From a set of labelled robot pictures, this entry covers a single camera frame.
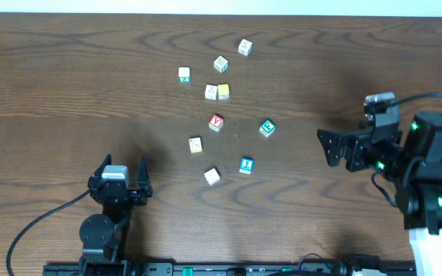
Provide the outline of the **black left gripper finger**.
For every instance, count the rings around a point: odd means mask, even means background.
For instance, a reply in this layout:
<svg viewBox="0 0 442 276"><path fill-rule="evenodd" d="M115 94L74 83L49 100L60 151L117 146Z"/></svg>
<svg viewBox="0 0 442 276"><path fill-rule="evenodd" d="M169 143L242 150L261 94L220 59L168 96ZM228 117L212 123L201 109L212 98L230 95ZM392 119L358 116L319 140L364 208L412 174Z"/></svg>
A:
<svg viewBox="0 0 442 276"><path fill-rule="evenodd" d="M137 175L137 184L141 189L148 190L150 188L150 178L147 172L147 157L142 156Z"/></svg>
<svg viewBox="0 0 442 276"><path fill-rule="evenodd" d="M99 167L94 171L94 173L92 174L92 176L94 178L101 178L102 177L102 173L105 170L106 166L109 166L111 164L111 154L107 154L107 156L105 157L104 161L99 165Z"/></svg>

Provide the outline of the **green letter F block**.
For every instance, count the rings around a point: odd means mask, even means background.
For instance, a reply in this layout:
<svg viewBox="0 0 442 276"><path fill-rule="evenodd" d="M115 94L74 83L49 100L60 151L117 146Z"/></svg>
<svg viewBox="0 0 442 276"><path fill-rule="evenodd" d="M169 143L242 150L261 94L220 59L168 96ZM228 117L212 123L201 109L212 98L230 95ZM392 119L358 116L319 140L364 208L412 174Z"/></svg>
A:
<svg viewBox="0 0 442 276"><path fill-rule="evenodd" d="M267 119L260 125L259 132L264 137L269 137L274 133L275 128L276 125L270 119Z"/></svg>

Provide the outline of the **white letter Y block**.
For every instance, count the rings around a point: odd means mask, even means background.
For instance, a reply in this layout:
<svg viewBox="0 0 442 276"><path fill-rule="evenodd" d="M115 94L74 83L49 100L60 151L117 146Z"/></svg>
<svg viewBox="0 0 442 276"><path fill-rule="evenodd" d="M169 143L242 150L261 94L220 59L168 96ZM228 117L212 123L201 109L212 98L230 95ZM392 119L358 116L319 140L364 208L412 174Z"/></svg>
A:
<svg viewBox="0 0 442 276"><path fill-rule="evenodd" d="M205 180L207 183L212 186L220 181L220 174L218 173L216 168L212 168L204 173Z"/></svg>

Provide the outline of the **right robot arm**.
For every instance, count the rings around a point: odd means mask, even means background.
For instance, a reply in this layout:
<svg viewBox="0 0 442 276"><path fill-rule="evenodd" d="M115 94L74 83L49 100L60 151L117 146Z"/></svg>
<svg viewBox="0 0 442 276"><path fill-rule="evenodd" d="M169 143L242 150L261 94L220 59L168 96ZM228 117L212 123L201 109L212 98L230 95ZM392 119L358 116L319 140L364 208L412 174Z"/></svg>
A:
<svg viewBox="0 0 442 276"><path fill-rule="evenodd" d="M417 274L442 275L442 113L417 113L405 139L400 120L379 113L359 131L317 137L330 167L345 159L349 172L373 169L393 183L385 198L404 216Z"/></svg>

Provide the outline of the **blue letter L block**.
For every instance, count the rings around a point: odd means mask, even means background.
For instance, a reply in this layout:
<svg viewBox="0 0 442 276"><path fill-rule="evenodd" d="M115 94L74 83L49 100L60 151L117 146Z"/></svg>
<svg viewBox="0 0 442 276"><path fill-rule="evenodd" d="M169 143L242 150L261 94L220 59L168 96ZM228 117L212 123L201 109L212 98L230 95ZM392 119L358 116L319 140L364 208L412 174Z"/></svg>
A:
<svg viewBox="0 0 442 276"><path fill-rule="evenodd" d="M251 174L254 166L254 161L249 158L242 158L239 165L239 171L244 174Z"/></svg>

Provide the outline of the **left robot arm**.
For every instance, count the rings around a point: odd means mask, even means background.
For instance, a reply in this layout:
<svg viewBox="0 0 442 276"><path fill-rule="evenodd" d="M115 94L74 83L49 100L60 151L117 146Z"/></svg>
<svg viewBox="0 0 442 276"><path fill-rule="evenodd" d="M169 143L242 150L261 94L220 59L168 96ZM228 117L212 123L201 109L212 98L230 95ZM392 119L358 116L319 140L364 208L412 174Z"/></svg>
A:
<svg viewBox="0 0 442 276"><path fill-rule="evenodd" d="M81 224L80 274L142 275L141 265L127 260L124 251L134 207L146 205L153 195L147 158L141 158L137 180L131 185L128 168L114 165L108 155L90 176L87 187L91 198L103 209Z"/></svg>

